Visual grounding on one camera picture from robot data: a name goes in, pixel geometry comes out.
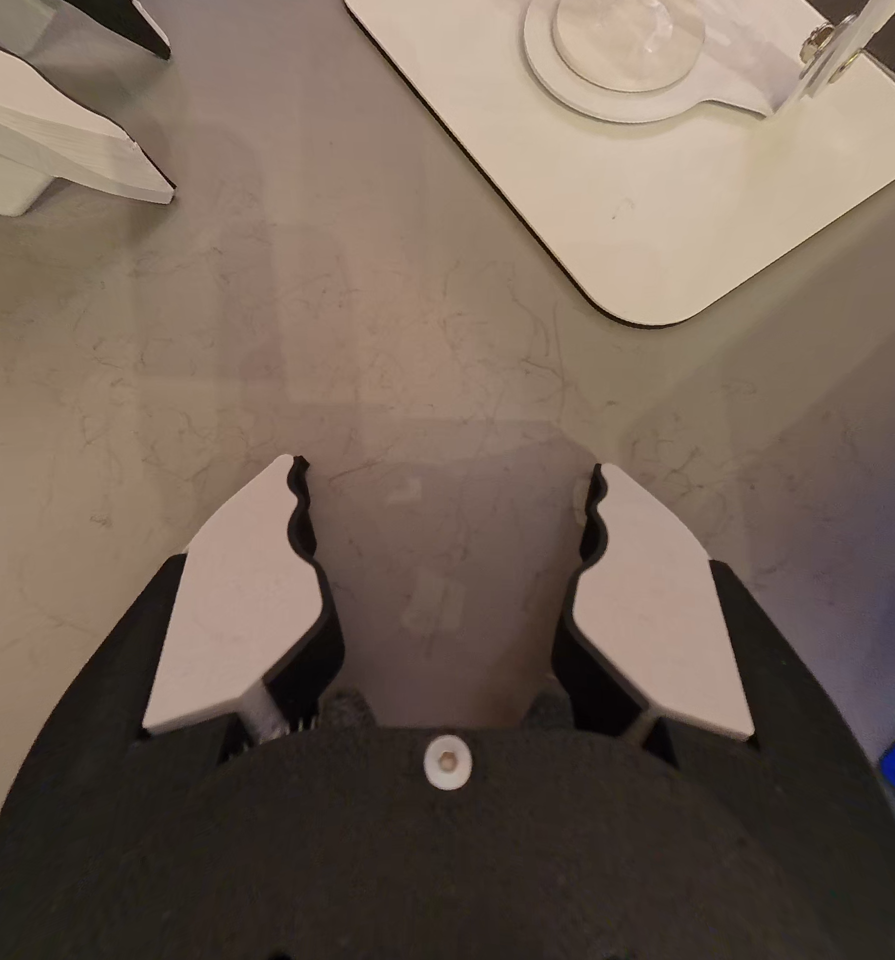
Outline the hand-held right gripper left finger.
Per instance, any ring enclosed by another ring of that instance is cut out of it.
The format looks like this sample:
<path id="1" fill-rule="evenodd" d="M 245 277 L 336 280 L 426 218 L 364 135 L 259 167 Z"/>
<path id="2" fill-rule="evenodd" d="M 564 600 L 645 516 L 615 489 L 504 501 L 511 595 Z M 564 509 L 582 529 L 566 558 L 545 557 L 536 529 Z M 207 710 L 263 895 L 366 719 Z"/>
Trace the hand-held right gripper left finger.
<path id="1" fill-rule="evenodd" d="M 150 735 L 231 714 L 251 741 L 270 741 L 316 719 L 343 633 L 316 558 L 309 467 L 277 457 L 191 539 L 142 721 Z"/>

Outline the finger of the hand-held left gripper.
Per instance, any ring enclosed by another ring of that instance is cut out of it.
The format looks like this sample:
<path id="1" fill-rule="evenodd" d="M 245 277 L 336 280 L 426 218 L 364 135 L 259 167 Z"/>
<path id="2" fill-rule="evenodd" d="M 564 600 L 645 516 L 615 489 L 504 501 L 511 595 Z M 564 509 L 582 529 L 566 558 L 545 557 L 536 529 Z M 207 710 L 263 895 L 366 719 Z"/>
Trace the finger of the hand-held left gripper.
<path id="1" fill-rule="evenodd" d="M 106 30 L 163 61 L 172 56 L 170 41 L 141 1 L 65 1 Z"/>
<path id="2" fill-rule="evenodd" d="M 56 180 L 158 205 L 175 195 L 123 127 L 0 47 L 0 215 L 21 216 Z"/>

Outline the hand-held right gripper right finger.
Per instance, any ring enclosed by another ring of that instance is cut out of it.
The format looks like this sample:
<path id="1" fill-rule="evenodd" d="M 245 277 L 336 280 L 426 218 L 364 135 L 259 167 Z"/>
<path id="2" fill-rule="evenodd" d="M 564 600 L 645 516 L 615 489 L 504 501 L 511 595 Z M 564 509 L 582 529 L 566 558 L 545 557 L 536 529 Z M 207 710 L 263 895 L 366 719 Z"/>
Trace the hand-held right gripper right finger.
<path id="1" fill-rule="evenodd" d="M 749 741 L 755 723 L 708 551 L 615 464 L 594 466 L 584 509 L 551 654 L 574 727 L 641 745 L 675 721 Z"/>

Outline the clear suction cup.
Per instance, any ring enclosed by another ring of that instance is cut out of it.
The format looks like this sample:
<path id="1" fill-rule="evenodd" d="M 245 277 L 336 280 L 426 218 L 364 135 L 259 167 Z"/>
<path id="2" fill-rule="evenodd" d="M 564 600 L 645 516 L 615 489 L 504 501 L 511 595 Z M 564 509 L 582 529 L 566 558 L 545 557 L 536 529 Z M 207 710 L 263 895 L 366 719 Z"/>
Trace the clear suction cup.
<path id="1" fill-rule="evenodd" d="M 623 125 L 701 104 L 775 114 L 770 45 L 742 2 L 534 1 L 522 46 L 545 90 L 577 114 Z"/>

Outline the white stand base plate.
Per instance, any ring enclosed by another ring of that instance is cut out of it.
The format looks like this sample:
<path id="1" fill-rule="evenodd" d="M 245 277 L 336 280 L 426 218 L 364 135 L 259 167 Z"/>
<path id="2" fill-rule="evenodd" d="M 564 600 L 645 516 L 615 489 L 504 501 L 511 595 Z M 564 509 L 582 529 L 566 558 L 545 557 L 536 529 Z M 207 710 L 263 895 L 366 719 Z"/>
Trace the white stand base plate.
<path id="1" fill-rule="evenodd" d="M 895 78 L 862 55 L 779 120 L 725 105 L 612 124 L 529 65 L 528 2 L 345 2 L 366 36 L 597 308 L 702 312 L 895 182 Z"/>

